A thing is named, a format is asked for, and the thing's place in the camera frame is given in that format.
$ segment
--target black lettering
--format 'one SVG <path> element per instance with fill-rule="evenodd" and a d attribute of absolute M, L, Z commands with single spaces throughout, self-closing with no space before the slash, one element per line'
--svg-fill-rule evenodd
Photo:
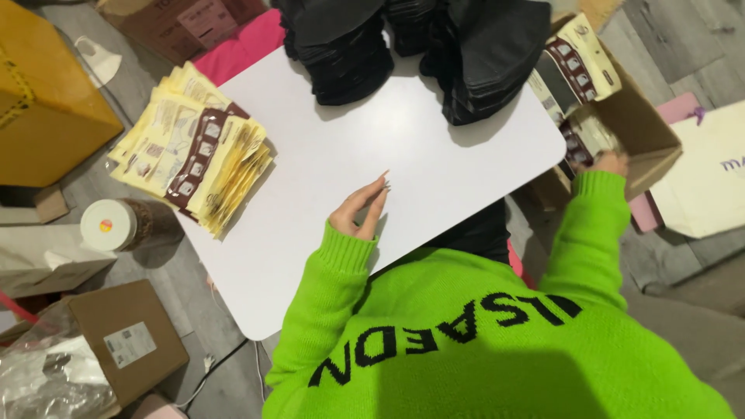
<path fill-rule="evenodd" d="M 454 341 L 464 344 L 476 338 L 476 304 L 473 300 L 463 306 L 463 314 L 458 316 L 451 323 L 444 321 L 437 325 L 437 329 L 444 333 L 445 336 Z M 461 322 L 466 324 L 466 332 L 461 333 L 455 327 Z"/>
<path fill-rule="evenodd" d="M 556 304 L 571 318 L 577 317 L 577 315 L 580 314 L 580 312 L 582 311 L 582 307 L 578 306 L 577 303 L 569 300 L 566 297 L 561 297 L 559 295 L 546 295 L 546 297 L 548 297 L 549 300 L 553 301 L 554 304 Z"/>
<path fill-rule="evenodd" d="M 554 313 L 551 312 L 551 310 L 548 309 L 546 305 L 538 298 L 538 297 L 517 297 L 518 301 L 522 301 L 523 303 L 529 303 L 532 305 L 538 314 L 542 315 L 544 319 L 548 320 L 548 323 L 553 324 L 554 326 L 561 326 L 564 324 L 562 319 L 558 318 Z"/>
<path fill-rule="evenodd" d="M 308 382 L 308 387 L 318 387 L 321 383 L 321 376 L 323 375 L 324 368 L 329 369 L 329 373 L 331 373 L 331 376 L 334 377 L 339 385 L 345 385 L 351 380 L 352 357 L 349 354 L 349 341 L 344 345 L 344 372 L 339 370 L 339 367 L 336 366 L 331 358 L 326 358 L 326 360 L 321 362 L 321 365 L 318 365 L 318 368 L 316 368 L 316 371 L 311 377 L 311 381 Z"/>
<path fill-rule="evenodd" d="M 523 324 L 526 321 L 530 320 L 530 318 L 527 316 L 527 313 L 520 310 L 518 307 L 511 306 L 510 304 L 497 304 L 497 300 L 501 298 L 515 300 L 514 298 L 512 298 L 512 295 L 509 295 L 505 292 L 495 292 L 494 294 L 489 294 L 481 299 L 481 306 L 484 309 L 489 310 L 490 312 L 506 312 L 513 313 L 515 315 L 512 318 L 497 320 L 497 324 L 503 327 L 510 327 L 517 324 Z"/>
<path fill-rule="evenodd" d="M 373 333 L 381 332 L 383 335 L 383 353 L 370 356 L 365 353 L 365 342 Z M 355 345 L 355 362 L 361 367 L 369 367 L 380 361 L 396 356 L 396 328 L 393 326 L 372 327 L 365 330 L 357 338 Z"/>
<path fill-rule="evenodd" d="M 413 355 L 417 353 L 427 353 L 431 352 L 433 350 L 438 350 L 437 348 L 437 342 L 434 341 L 434 335 L 432 334 L 432 331 L 429 329 L 424 330 L 410 330 L 404 328 L 404 332 L 406 333 L 416 333 L 419 335 L 419 338 L 411 338 L 409 336 L 406 337 L 406 341 L 408 341 L 411 344 L 420 344 L 422 347 L 408 347 L 406 348 L 406 354 L 407 355 Z"/>

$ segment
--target green sweater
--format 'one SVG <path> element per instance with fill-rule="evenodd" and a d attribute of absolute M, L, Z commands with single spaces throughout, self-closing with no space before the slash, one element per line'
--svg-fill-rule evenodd
<path fill-rule="evenodd" d="M 577 177 L 539 291 L 509 266 L 419 249 L 375 277 L 375 242 L 329 225 L 267 375 L 274 418 L 733 418 L 626 314 L 622 177 Z"/>

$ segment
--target pink object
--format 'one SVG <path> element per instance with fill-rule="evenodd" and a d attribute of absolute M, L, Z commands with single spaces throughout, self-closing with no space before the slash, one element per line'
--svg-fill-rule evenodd
<path fill-rule="evenodd" d="M 284 40 L 279 10 L 270 9 L 194 60 L 194 66 L 220 86 L 282 46 Z"/>
<path fill-rule="evenodd" d="M 534 281 L 533 278 L 523 269 L 522 261 L 520 260 L 520 257 L 517 256 L 515 248 L 512 247 L 512 242 L 509 239 L 507 240 L 507 249 L 510 251 L 510 266 L 512 266 L 513 271 L 515 271 L 515 275 L 520 277 L 522 282 L 524 282 L 529 289 L 537 289 L 536 281 Z"/>
<path fill-rule="evenodd" d="M 142 401 L 132 419 L 188 419 L 188 416 L 163 397 L 151 394 Z"/>
<path fill-rule="evenodd" d="M 677 98 L 657 107 L 657 112 L 668 124 L 683 121 L 688 118 L 697 117 L 703 119 L 705 112 L 693 93 L 685 93 Z M 646 233 L 662 225 L 662 217 L 654 204 L 649 191 L 634 198 L 629 202 L 631 214 L 639 231 Z"/>

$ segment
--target box label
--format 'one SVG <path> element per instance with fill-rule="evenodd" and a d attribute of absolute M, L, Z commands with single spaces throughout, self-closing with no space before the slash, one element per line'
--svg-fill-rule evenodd
<path fill-rule="evenodd" d="M 220 0 L 199 0 L 181 13 L 178 21 L 205 48 L 211 48 L 238 27 Z"/>
<path fill-rule="evenodd" d="M 144 321 L 106 336 L 104 343 L 120 370 L 156 349 Z"/>

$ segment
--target white face mask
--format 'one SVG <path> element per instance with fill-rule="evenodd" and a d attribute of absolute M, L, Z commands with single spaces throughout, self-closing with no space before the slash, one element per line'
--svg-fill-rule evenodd
<path fill-rule="evenodd" d="M 83 68 L 96 88 L 109 83 L 114 78 L 121 65 L 121 55 L 113 54 L 101 45 L 89 40 L 88 37 L 77 38 L 75 48 L 88 64 L 87 67 L 83 66 Z"/>

